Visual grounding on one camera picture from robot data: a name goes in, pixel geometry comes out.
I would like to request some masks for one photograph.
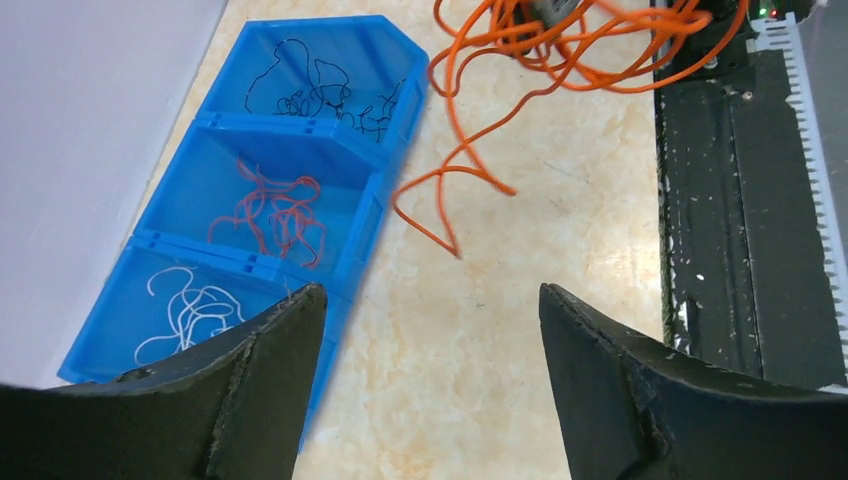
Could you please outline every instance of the tangled orange cable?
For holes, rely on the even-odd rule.
[[[521,9],[524,18],[532,18],[529,0],[483,0],[459,30],[451,28],[442,19],[440,14],[442,1],[436,0],[433,6],[433,15],[435,16],[436,23],[438,23],[442,30],[454,37],[454,42],[450,48],[445,49],[433,58],[432,62],[430,62],[428,73],[433,88],[446,100],[450,123],[460,143],[447,156],[439,168],[410,181],[398,189],[392,197],[392,203],[395,212],[401,218],[457,258],[460,257],[459,243],[445,212],[444,175],[449,172],[466,173],[489,182],[500,192],[507,195],[512,196],[517,193],[512,187],[498,180],[486,168],[473,146],[476,140],[509,122],[531,98],[548,95],[558,88],[583,92],[603,89],[616,93],[642,93],[664,87],[686,77],[706,65],[730,43],[745,21],[750,3],[750,0],[739,1],[737,14],[727,33],[701,60],[689,68],[660,81],[639,87],[624,87],[619,85],[622,81],[653,72],[668,64],[674,55],[683,47],[683,42],[689,35],[702,30],[712,21],[712,15],[710,13],[695,9],[699,0],[676,0],[670,8],[644,8],[630,12],[616,7],[608,0],[583,0],[571,15],[550,29],[546,29],[540,21],[520,24],[515,22],[514,13],[516,9]],[[591,7],[596,5],[612,16],[612,19],[598,29],[589,31],[585,14]],[[491,10],[492,12],[488,31],[469,37],[469,32],[486,14],[487,10]],[[565,34],[565,30],[574,25],[579,27],[579,33]],[[651,42],[648,44],[645,52],[633,64],[621,72],[598,70],[584,65],[579,61],[580,56],[601,38],[642,31],[653,33]],[[668,51],[656,61],[652,61],[654,55],[659,54],[663,46],[669,42],[670,47]],[[470,47],[476,47],[478,50],[468,55],[457,68],[459,52]],[[532,54],[525,56],[524,53],[528,51],[532,52]],[[551,65],[551,56],[554,52],[559,54],[562,61]],[[546,73],[551,78],[552,83],[547,88],[531,91],[506,116],[478,133],[468,136],[459,124],[454,100],[459,93],[462,73],[468,64],[475,58],[490,53],[512,57],[529,70]],[[446,62],[446,68],[444,87],[441,87],[436,81],[434,71],[443,61]],[[575,84],[566,81],[568,75],[573,71],[578,72],[586,80],[586,83]],[[469,156],[473,164],[472,167],[450,165],[453,159],[462,152]],[[439,217],[447,232],[447,241],[439,238],[439,236],[420,225],[398,206],[398,198],[401,195],[433,177],[438,177],[436,187],[437,205]]]

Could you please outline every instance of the marble countertop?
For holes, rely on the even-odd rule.
[[[454,25],[476,6],[446,3]],[[430,2],[230,0],[151,185],[246,20],[365,13],[386,15],[431,56],[449,45]],[[621,67],[647,41],[604,41],[589,61]],[[465,79],[459,104],[469,131],[546,80],[506,58],[480,60]],[[437,166],[455,142],[444,100],[432,95],[403,177]],[[461,261],[391,215],[295,479],[569,478],[539,285],[557,283],[661,338],[652,95],[560,91],[477,145],[519,194],[448,179]],[[404,206],[437,227],[433,198],[424,185]]]

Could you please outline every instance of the black machine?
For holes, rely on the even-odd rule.
[[[554,15],[576,2],[537,3]],[[658,76],[736,13],[733,0],[701,8],[716,21]],[[574,480],[848,478],[848,395],[819,391],[846,383],[848,181],[840,202],[839,169],[821,162],[848,152],[833,121],[848,96],[822,93],[848,69],[844,52],[807,64],[798,50],[844,43],[846,17],[844,3],[752,5],[715,63],[656,92],[664,343],[541,287]],[[291,478],[326,305],[307,285],[110,384],[0,386],[0,478]]]

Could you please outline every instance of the blue plastic bin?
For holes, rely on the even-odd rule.
[[[359,132],[398,169],[427,96],[427,53],[381,15],[247,22],[197,118],[309,118]]]
[[[352,301],[378,240],[396,176],[381,165],[375,147],[354,133],[305,125],[255,125],[196,120],[188,129],[162,181],[135,229],[135,236],[197,252],[266,267],[271,275],[295,275],[322,283]],[[281,258],[269,223],[270,205],[255,221],[263,231],[268,254],[261,254],[255,234],[245,225],[213,222],[232,216],[236,205],[256,184],[239,175],[238,160],[271,180],[292,182],[302,175],[321,186],[311,208],[326,227],[324,253],[314,269],[303,264],[313,254],[302,244]],[[306,239],[317,247],[320,230]]]
[[[157,312],[166,312],[173,293],[147,292],[150,276],[165,268],[195,266],[195,281],[231,292],[245,319],[306,282],[321,283],[328,312],[306,438],[418,130],[428,63],[426,52],[383,16],[246,23],[59,376],[106,382],[137,367],[138,344],[170,332],[167,314]],[[207,239],[212,223],[232,216],[256,188],[239,175],[239,158],[273,181],[305,175],[321,185],[311,208],[327,234],[316,268],[302,266],[311,254],[299,244],[281,258],[268,235],[267,205],[256,225],[268,254],[244,225],[222,223]],[[307,230],[313,245],[317,235]],[[178,277],[158,277],[155,291],[182,287]],[[140,360],[159,360],[176,346],[149,345]]]
[[[286,282],[288,285],[282,286],[265,280],[263,275],[256,276],[254,273],[261,267],[131,239],[62,363],[59,377],[72,383],[106,383],[128,370],[174,354],[178,340],[163,339],[140,350],[140,363],[136,363],[135,358],[136,348],[145,340],[173,335],[168,324],[169,302],[185,287],[188,275],[180,270],[162,273],[150,283],[155,295],[147,290],[152,276],[172,267],[193,269],[194,278],[189,288],[214,285],[230,293],[241,304],[245,320],[279,302],[289,290],[297,290],[305,284],[298,278],[291,278]],[[171,305],[174,321],[184,306],[179,300]],[[350,302],[328,292],[324,340],[315,370],[304,438],[326,391],[350,310]],[[201,321],[195,328],[196,335],[192,338],[200,343],[208,339],[218,325]]]

